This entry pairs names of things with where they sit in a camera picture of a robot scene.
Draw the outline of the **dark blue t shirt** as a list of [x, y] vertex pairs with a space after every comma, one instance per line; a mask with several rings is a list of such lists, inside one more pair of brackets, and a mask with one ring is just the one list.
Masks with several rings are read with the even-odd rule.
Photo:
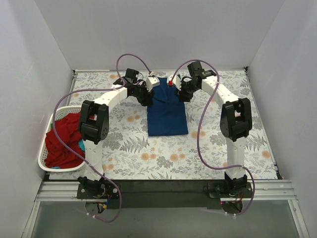
[[176, 88], [166, 82], [166, 78], [159, 78], [159, 85], [153, 88], [153, 105], [147, 107], [150, 137], [188, 134], [185, 105], [175, 95]]

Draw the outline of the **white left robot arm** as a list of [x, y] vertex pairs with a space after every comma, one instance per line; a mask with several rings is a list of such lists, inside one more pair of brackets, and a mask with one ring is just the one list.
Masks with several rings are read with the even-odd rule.
[[123, 80], [116, 80], [111, 90], [92, 101], [85, 100], [81, 105], [78, 130], [84, 143], [87, 168], [78, 180], [93, 198], [104, 198], [106, 194], [112, 195], [113, 190], [118, 191], [103, 178], [103, 141], [109, 132], [110, 111], [130, 96], [137, 98], [142, 106], [153, 104], [154, 87], [160, 82], [154, 75], [139, 79], [139, 74], [127, 69]]

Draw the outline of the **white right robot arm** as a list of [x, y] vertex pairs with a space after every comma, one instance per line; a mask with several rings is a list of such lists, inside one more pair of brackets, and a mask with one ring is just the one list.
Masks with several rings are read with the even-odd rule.
[[235, 197], [247, 188], [251, 177], [245, 167], [246, 138], [253, 126], [251, 102], [248, 98], [239, 98], [221, 84], [220, 75], [213, 66], [205, 70], [201, 64], [198, 59], [187, 61], [190, 75], [181, 78], [174, 73], [168, 77], [167, 85], [176, 88], [180, 102], [189, 102], [196, 91], [203, 90], [221, 108], [219, 127], [227, 146], [227, 165], [222, 168], [224, 193]]

